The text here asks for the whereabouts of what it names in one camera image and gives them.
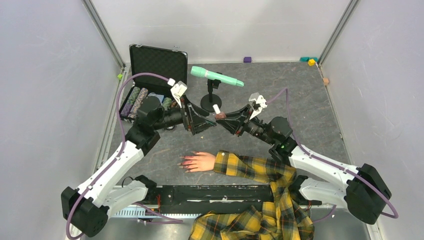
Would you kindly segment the pink nail polish bottle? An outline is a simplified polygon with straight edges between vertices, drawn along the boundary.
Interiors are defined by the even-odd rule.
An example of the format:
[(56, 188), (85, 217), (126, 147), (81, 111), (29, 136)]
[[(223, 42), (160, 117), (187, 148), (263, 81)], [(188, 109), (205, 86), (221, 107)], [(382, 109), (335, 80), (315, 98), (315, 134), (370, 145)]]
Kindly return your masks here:
[(220, 112), (216, 113), (214, 117), (216, 120), (223, 120), (227, 117), (227, 115), (224, 112)]

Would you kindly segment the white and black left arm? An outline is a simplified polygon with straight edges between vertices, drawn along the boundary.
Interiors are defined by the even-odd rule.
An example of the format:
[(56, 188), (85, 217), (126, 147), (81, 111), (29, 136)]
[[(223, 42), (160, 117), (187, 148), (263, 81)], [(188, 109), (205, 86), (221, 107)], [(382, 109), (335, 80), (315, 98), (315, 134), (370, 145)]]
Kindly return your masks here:
[(156, 200), (157, 190), (142, 180), (135, 179), (118, 190), (114, 187), (160, 140), (159, 130), (182, 124), (196, 135), (217, 125), (208, 118), (208, 112), (192, 104), (185, 95), (180, 99), (180, 108), (165, 110), (157, 97), (144, 98), (132, 127), (122, 133), (123, 139), (116, 152), (77, 188), (63, 190), (62, 214), (68, 239), (80, 238), (71, 235), (71, 226), (79, 229), (82, 235), (94, 237), (124, 208), (140, 201), (151, 204)]

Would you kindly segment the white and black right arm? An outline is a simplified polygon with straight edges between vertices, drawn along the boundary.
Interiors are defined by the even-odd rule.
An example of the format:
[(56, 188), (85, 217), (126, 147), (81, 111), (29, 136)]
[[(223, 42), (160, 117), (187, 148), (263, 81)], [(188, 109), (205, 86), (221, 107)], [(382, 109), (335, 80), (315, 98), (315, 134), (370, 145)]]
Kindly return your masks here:
[(333, 204), (369, 225), (385, 215), (392, 193), (374, 166), (346, 164), (314, 152), (291, 136), (293, 130), (287, 118), (277, 116), (265, 123), (250, 105), (239, 111), (219, 113), (215, 119), (233, 135), (248, 133), (271, 145), (269, 153), (275, 161), (321, 179), (296, 177), (288, 191), (293, 203)]

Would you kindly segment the white nail polish cap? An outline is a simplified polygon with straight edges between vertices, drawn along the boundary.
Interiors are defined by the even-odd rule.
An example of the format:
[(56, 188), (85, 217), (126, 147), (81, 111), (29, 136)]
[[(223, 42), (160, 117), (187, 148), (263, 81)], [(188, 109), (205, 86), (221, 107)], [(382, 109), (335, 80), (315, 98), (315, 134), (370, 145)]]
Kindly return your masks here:
[(216, 115), (221, 113), (220, 107), (217, 104), (214, 104), (212, 107)]

